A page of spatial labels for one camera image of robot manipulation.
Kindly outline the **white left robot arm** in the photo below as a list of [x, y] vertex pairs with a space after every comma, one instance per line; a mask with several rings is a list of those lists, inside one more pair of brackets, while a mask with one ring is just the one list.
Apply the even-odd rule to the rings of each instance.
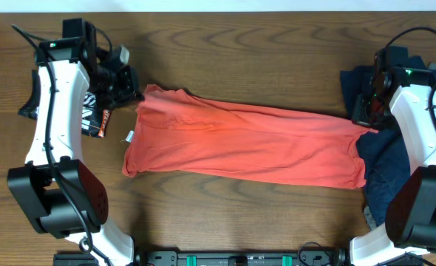
[[48, 40], [29, 33], [37, 70], [23, 112], [36, 114], [36, 128], [22, 167], [7, 174], [7, 185], [37, 233], [75, 243], [55, 265], [138, 265], [131, 236], [109, 217], [102, 182], [84, 164], [81, 147], [85, 97], [107, 110], [140, 101], [135, 70], [125, 47], [102, 49], [100, 30], [82, 18], [66, 19], [62, 36]]

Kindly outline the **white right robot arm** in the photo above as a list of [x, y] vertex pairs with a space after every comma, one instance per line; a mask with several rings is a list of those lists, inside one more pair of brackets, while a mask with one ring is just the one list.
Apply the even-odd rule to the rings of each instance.
[[356, 98], [351, 120], [401, 132], [410, 177], [395, 195], [384, 224], [351, 240], [352, 265], [390, 265], [436, 253], [436, 90], [429, 70], [411, 68], [405, 47], [375, 54], [372, 91]]

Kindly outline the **navy blue garment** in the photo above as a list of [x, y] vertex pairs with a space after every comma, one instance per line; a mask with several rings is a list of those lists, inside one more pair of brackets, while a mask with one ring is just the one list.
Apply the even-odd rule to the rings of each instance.
[[[358, 95], [370, 92], [372, 66], [357, 66], [340, 72], [341, 90], [348, 115], [353, 114]], [[364, 196], [367, 209], [377, 226], [383, 224], [386, 210], [394, 196], [410, 177], [409, 158], [401, 134], [386, 129], [368, 132], [356, 142], [359, 157], [364, 160]]]

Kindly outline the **orange t-shirt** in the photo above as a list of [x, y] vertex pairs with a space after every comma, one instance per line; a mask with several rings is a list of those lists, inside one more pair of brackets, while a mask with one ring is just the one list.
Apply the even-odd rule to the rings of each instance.
[[329, 188], [365, 185], [349, 120], [199, 98], [146, 87], [123, 173], [190, 171], [240, 180]]

